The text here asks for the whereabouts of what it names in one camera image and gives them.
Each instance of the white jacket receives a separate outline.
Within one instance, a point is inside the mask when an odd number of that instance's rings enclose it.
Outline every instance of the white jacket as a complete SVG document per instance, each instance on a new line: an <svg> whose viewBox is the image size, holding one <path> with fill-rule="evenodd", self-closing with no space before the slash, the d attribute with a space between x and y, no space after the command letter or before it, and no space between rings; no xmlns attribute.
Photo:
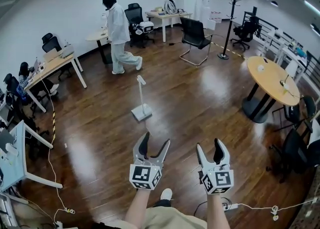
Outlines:
<svg viewBox="0 0 320 229"><path fill-rule="evenodd" d="M123 44L130 41L129 22L124 9L116 2L109 10L108 38L111 44Z"/></svg>

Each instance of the black hair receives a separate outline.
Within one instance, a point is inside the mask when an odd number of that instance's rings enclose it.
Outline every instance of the black hair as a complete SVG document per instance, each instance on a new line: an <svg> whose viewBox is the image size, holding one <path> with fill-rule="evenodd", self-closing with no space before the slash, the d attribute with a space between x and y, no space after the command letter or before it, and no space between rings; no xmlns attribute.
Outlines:
<svg viewBox="0 0 320 229"><path fill-rule="evenodd" d="M28 76L29 75L29 66L27 62L22 62L20 65L19 76Z"/></svg>
<svg viewBox="0 0 320 229"><path fill-rule="evenodd" d="M106 6L108 10L117 2L117 0L102 0L102 4Z"/></svg>

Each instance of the wooden tabletop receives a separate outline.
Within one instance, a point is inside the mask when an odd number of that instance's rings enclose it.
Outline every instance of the wooden tabletop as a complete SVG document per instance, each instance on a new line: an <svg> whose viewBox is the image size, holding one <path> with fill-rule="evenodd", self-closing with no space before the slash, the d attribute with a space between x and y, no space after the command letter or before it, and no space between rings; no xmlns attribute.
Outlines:
<svg viewBox="0 0 320 229"><path fill-rule="evenodd" d="M85 40L88 42L99 41L108 38L108 30L100 30L90 34Z"/></svg>
<svg viewBox="0 0 320 229"><path fill-rule="evenodd" d="M59 58L56 57L54 59L52 59L50 62L45 63L45 67L44 70L41 73L37 73L32 82L29 83L29 85L27 85L24 90L28 91L29 89L31 89L34 85L36 85L38 82L41 81L41 78L44 79L47 76L49 76L50 74L52 74L53 72L55 72L56 70L58 70L59 68L63 67L64 65L66 65L67 63L69 63L72 59L74 58L74 55L68 55L66 58Z"/></svg>
<svg viewBox="0 0 320 229"><path fill-rule="evenodd" d="M164 15L159 15L158 11L147 11L145 12L147 16L149 17L155 17L158 19L169 19L169 18L174 18L174 17L186 17L186 16L191 16L192 13L181 13L181 14L164 14Z"/></svg>
<svg viewBox="0 0 320 229"><path fill-rule="evenodd" d="M286 106L295 106L300 101L300 92L294 80L289 76L286 83L289 86L289 91L285 91L280 85L281 80L285 80L288 76L287 72L275 62L266 59L264 61L261 56L251 56L247 60L248 70L257 84L269 96L279 103ZM264 67L263 71L258 71L258 66Z"/></svg>

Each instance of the white stand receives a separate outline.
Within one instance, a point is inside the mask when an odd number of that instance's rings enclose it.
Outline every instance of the white stand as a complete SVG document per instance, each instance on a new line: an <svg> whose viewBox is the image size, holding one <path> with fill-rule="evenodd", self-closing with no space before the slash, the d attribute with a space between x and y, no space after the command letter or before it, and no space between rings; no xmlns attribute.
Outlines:
<svg viewBox="0 0 320 229"><path fill-rule="evenodd" d="M133 113L135 118L140 122L140 121L144 120L145 118L152 115L152 109L150 108L149 105L144 103L143 96L142 96L141 84L146 85L145 80L140 75L138 75L136 79L139 83L141 105L139 105L136 108L134 108L133 110L131 110L131 112Z"/></svg>

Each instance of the person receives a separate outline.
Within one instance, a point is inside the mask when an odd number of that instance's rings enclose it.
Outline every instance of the person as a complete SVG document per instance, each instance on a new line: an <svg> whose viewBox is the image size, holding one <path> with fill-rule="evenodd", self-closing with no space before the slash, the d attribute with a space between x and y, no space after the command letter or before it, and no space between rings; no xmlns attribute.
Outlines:
<svg viewBox="0 0 320 229"><path fill-rule="evenodd" d="M20 65L20 71L19 71L19 87L20 87L20 95L25 96L27 92L25 92L25 87L29 84L30 79L33 77L33 71L34 68L29 68L29 65L27 62L22 62ZM44 91L50 96L56 95L57 89L59 87L59 84L53 84L48 79L42 79L39 83L37 83L35 86L31 88L31 92L34 96L37 96L40 91Z"/></svg>
<svg viewBox="0 0 320 229"><path fill-rule="evenodd" d="M123 221L107 226L120 229L230 229L219 194L207 195L206 222L171 207L172 190L165 189L153 207L147 209L151 190L138 189Z"/></svg>
<svg viewBox="0 0 320 229"><path fill-rule="evenodd" d="M125 69L122 64L134 65L139 71L142 67L142 57L125 51L125 43L130 41L130 34L129 22L124 9L117 3L117 0L102 0L102 3L109 10L107 26L113 63L112 74L124 74Z"/></svg>

